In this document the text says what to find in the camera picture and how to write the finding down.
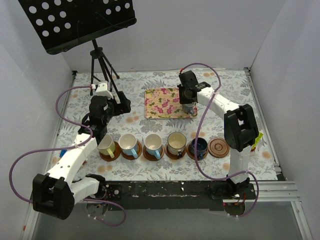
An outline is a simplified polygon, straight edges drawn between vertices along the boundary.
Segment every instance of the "wooden coaster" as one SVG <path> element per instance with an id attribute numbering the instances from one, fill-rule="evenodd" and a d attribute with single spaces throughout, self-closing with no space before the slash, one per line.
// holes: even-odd
<path id="1" fill-rule="evenodd" d="M 119 156 L 120 156 L 120 153 L 121 153 L 121 147 L 119 146 L 119 143 L 117 143 L 116 141 L 114 142 L 115 144 L 115 150 L 114 150 L 114 158 L 111 158 L 110 156 L 108 155 L 103 155 L 101 152 L 100 153 L 100 157 L 107 161 L 107 162 L 112 162 L 114 160 L 116 160 Z"/>
<path id="2" fill-rule="evenodd" d="M 192 142 L 192 141 L 190 141 L 190 142 L 188 143 L 188 145 L 186 146 L 186 153 L 188 154 L 188 156 L 189 156 L 190 158 L 192 158 L 193 160 L 196 160 L 195 155 L 193 155 L 192 152 L 191 152 L 190 149 L 189 149 L 189 148 L 190 148 L 190 145 L 191 145 L 191 142 Z M 201 160 L 205 159 L 205 158 L 207 157 L 207 155 L 208 155 L 208 152 L 209 152 L 209 150 L 207 149 L 206 152 L 205 152 L 205 154 L 204 154 L 204 156 L 203 156 L 203 158 L 202 158 L 202 159 L 199 159 L 199 158 L 198 158 L 198 161 L 201 161 Z"/>
<path id="3" fill-rule="evenodd" d="M 166 145 L 164 146 L 164 151 L 165 151 L 165 154 L 171 158 L 171 159 L 174 159 L 174 160 L 178 160 L 178 159 L 182 159 L 184 157 L 184 155 L 186 154 L 187 152 L 187 148 L 185 147 L 184 148 L 184 151 L 182 152 L 182 157 L 179 157 L 178 155 L 174 155 L 172 154 L 171 152 L 169 152 L 168 150 L 168 143 L 166 143 Z"/>
<path id="4" fill-rule="evenodd" d="M 147 148 L 146 146 L 143 146 L 143 156 L 148 159 L 149 161 L 152 161 L 152 162 L 156 162 L 156 161 L 159 161 L 160 159 L 162 159 L 162 157 L 165 155 L 165 147 L 164 145 L 162 145 L 162 149 L 161 149 L 161 153 L 160 153 L 160 159 L 157 159 L 155 156 L 149 154 L 147 152 Z"/>
<path id="5" fill-rule="evenodd" d="M 219 137 L 209 141 L 208 149 L 210 154 L 216 158 L 224 158 L 230 151 L 230 147 L 228 146 L 226 140 Z"/>
<path id="6" fill-rule="evenodd" d="M 136 152 L 136 154 L 138 154 L 138 157 L 140 157 L 140 155 L 142 154 L 142 145 L 139 141 L 137 141 L 138 143 L 138 151 Z M 121 155 L 127 159 L 127 160 L 135 160 L 136 158 L 134 156 L 129 156 L 124 154 L 124 152 L 121 150 Z"/>

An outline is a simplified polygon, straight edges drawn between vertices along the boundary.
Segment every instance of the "yellow mug handle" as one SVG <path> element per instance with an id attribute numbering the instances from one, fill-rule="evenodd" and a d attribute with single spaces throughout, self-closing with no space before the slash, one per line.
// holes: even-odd
<path id="1" fill-rule="evenodd" d="M 114 153 L 111 151 L 110 148 L 108 148 L 107 151 L 108 151 L 110 157 L 113 159 L 115 157 Z"/>

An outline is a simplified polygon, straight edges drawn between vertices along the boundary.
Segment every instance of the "dark blue mug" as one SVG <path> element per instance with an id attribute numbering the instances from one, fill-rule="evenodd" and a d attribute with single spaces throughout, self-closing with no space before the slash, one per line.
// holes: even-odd
<path id="1" fill-rule="evenodd" d="M 193 139 L 189 150 L 190 152 L 195 155 L 195 141 L 196 139 Z M 202 137 L 198 137 L 198 141 L 196 142 L 196 156 L 199 160 L 204 159 L 204 155 L 206 154 L 208 150 L 208 143 L 205 139 Z"/>

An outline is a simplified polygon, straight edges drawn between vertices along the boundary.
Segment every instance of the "pink dinosaur placemat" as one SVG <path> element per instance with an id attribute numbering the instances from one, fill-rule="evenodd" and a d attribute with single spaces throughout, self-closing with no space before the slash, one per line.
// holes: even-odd
<path id="1" fill-rule="evenodd" d="M 197 105 L 194 106 L 193 115 L 183 112 L 177 87 L 145 90 L 144 109 L 144 116 L 147 119 L 194 118 L 198 115 Z"/>

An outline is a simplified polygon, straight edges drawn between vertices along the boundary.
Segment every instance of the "tripod stand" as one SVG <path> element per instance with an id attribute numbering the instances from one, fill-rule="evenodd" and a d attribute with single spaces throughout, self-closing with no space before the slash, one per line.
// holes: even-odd
<path id="1" fill-rule="evenodd" d="M 98 47 L 98 44 L 97 44 L 97 41 L 95 39 L 92 40 L 92 43 L 93 43 L 93 47 L 94 47 L 94 50 L 92 50 L 90 52 L 90 55 L 92 56 L 92 61 L 91 61 L 91 84 L 94 83 L 94 79 L 98 80 L 99 82 L 101 82 L 101 80 L 99 78 L 97 78 L 95 75 L 94 75 L 94 68 L 95 68 L 95 60 L 98 59 L 99 61 L 99 64 L 100 64 L 100 67 L 101 67 L 101 70 L 102 70 L 102 74 L 103 74 L 103 77 L 106 81 L 109 82 L 109 79 L 114 87 L 114 90 L 115 92 L 118 94 L 118 89 L 115 85 L 115 82 L 112 78 L 112 72 L 114 72 L 115 76 L 117 79 L 119 79 L 119 75 L 116 73 L 115 69 L 112 67 L 112 64 L 109 62 L 109 60 L 107 59 L 106 55 L 104 54 L 103 52 L 103 48 L 102 47 Z"/>

